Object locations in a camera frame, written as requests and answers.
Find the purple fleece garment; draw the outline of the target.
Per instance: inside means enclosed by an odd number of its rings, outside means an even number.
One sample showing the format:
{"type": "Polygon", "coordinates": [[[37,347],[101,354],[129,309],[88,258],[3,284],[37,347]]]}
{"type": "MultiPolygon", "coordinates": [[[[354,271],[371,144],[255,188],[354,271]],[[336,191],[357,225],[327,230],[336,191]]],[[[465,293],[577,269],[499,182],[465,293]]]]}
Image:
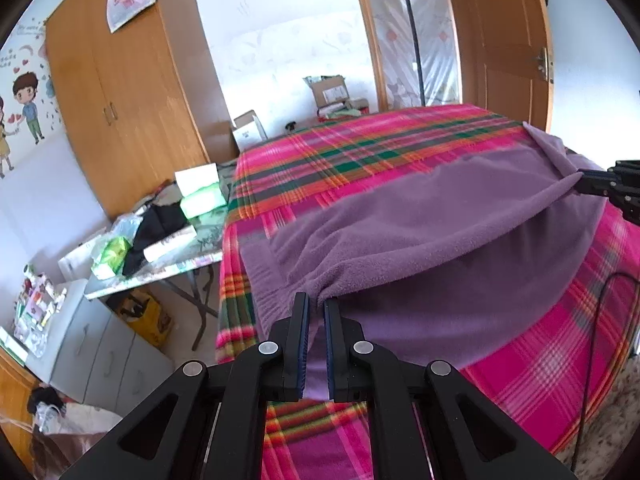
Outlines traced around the purple fleece garment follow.
{"type": "Polygon", "coordinates": [[[457,367],[537,323],[576,276],[605,202],[575,191],[586,160],[525,127],[513,148],[465,155],[242,240],[260,336],[310,303],[304,395],[328,397],[322,306],[399,359],[457,367]]]}

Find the cluttered folding table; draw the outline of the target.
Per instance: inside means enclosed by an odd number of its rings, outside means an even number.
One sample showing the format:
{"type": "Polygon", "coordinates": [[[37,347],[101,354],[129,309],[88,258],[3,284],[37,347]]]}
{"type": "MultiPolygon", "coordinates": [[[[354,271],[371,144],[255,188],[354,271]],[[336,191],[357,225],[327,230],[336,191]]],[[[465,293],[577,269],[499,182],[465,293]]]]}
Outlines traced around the cluttered folding table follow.
{"type": "Polygon", "coordinates": [[[209,305],[215,277],[214,265],[222,259],[222,228],[227,207],[222,205],[194,217],[181,230],[142,250],[142,266],[130,275],[88,281],[85,298],[112,298],[128,290],[157,283],[196,307],[201,325],[192,344],[198,350],[208,318],[218,311],[209,305]]]}

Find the yellow bag under table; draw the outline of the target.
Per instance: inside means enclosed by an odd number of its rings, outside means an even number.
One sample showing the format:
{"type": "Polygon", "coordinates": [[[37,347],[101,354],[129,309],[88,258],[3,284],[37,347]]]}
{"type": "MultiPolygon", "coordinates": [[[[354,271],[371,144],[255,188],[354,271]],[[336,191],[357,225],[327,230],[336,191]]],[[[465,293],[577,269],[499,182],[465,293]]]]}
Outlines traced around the yellow bag under table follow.
{"type": "Polygon", "coordinates": [[[106,305],[112,309],[137,335],[160,349],[174,325],[174,319],[147,288],[116,292],[106,305]]]}

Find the wooden door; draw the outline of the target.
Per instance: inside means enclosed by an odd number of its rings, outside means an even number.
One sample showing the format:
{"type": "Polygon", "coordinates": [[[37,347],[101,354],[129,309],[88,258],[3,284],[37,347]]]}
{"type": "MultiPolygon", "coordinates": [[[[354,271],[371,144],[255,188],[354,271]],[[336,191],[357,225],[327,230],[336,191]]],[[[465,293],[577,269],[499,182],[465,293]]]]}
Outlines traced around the wooden door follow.
{"type": "Polygon", "coordinates": [[[544,130],[553,101],[552,38],[544,0],[450,0],[462,101],[544,130]]]}

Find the black cloth on table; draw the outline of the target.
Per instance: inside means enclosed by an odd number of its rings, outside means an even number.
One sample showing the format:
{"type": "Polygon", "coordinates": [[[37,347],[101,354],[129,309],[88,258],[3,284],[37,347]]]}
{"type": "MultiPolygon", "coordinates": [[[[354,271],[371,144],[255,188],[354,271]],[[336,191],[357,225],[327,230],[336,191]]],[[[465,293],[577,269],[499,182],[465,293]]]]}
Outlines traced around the black cloth on table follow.
{"type": "Polygon", "coordinates": [[[185,228],[189,224],[179,203],[160,206],[151,205],[142,216],[142,221],[134,236],[122,266],[122,275],[130,278],[137,273],[148,260],[143,251],[169,235],[185,228]]]}

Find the grey drawer cabinet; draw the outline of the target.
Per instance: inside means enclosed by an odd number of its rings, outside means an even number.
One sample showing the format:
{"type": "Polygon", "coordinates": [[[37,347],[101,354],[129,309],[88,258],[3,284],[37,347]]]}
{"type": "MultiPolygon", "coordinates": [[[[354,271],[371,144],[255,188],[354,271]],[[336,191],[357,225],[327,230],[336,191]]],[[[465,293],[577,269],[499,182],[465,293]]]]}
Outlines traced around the grey drawer cabinet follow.
{"type": "Polygon", "coordinates": [[[126,416],[175,370],[174,363],[137,335],[103,302],[85,297],[87,282],[63,283],[42,356],[26,367],[40,382],[74,401],[126,416]]]}

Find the pink plaid bed sheet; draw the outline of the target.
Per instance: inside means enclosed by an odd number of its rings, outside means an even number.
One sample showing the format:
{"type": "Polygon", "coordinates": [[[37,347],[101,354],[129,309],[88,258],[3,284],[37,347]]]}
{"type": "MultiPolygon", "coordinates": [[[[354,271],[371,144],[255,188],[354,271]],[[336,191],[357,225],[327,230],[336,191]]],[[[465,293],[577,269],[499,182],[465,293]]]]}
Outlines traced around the pink plaid bed sheet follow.
{"type": "MultiPolygon", "coordinates": [[[[222,234],[219,362],[257,339],[240,245],[307,212],[445,162],[513,148],[523,127],[472,105],[407,108],[327,122],[244,153],[234,170],[222,234]]],[[[639,292],[639,231],[604,208],[592,245],[562,298],[538,323],[465,370],[480,390],[580,474],[605,474],[639,420],[639,361],[631,355],[639,292]]],[[[361,404],[273,403],[266,418],[266,479],[367,479],[372,463],[361,404]]]]}

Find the open cardboard box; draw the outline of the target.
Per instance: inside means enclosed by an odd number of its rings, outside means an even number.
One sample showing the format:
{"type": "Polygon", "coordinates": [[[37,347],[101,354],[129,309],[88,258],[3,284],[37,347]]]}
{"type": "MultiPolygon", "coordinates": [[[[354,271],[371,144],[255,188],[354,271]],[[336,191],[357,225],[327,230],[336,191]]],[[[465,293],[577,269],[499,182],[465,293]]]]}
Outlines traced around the open cardboard box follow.
{"type": "Polygon", "coordinates": [[[337,76],[307,76],[304,78],[314,96],[319,122],[341,122],[370,112],[367,99],[352,99],[345,78],[337,76]]]}

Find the wooden wardrobe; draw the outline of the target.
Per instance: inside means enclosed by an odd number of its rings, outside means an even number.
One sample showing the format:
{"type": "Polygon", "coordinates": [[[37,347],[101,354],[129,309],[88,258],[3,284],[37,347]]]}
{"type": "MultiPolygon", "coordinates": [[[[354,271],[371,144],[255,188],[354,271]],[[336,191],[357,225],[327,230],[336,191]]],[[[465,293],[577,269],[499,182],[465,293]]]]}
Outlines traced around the wooden wardrobe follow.
{"type": "Polygon", "coordinates": [[[107,218],[176,171],[239,154],[196,0],[157,0],[117,32],[107,0],[63,0],[46,47],[66,136],[107,218]]]}

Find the sliding glass door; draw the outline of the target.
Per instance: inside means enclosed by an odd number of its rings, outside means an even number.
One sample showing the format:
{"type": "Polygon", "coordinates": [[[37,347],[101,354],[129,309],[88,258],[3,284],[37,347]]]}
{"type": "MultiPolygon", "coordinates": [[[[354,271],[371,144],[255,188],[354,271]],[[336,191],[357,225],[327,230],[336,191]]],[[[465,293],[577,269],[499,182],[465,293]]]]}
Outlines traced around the sliding glass door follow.
{"type": "Polygon", "coordinates": [[[451,0],[358,0],[378,110],[458,104],[460,54],[451,0]]]}

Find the white box by wall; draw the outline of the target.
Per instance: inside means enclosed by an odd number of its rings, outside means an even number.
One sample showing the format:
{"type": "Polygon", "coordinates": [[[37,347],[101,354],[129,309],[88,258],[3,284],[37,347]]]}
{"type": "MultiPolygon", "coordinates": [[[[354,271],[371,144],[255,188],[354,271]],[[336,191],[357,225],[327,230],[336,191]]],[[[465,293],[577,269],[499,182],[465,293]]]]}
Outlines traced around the white box by wall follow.
{"type": "Polygon", "coordinates": [[[255,145],[268,140],[256,112],[249,110],[232,120],[232,134],[240,152],[245,152],[255,145]]]}

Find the cartoon couple wall sticker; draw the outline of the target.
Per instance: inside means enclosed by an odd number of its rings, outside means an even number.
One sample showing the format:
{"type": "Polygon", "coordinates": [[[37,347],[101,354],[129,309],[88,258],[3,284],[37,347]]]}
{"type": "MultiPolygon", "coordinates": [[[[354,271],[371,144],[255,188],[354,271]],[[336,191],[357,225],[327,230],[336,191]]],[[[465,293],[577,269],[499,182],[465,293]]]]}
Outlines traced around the cartoon couple wall sticker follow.
{"type": "Polygon", "coordinates": [[[10,136],[17,136],[21,126],[25,126],[34,141],[39,145],[44,140],[40,126],[36,97],[38,94],[39,79],[34,72],[22,73],[13,81],[12,94],[14,100],[20,104],[21,110],[6,118],[4,112],[4,100],[1,100],[1,177],[4,179],[8,171],[13,171],[15,165],[12,162],[10,136]]]}

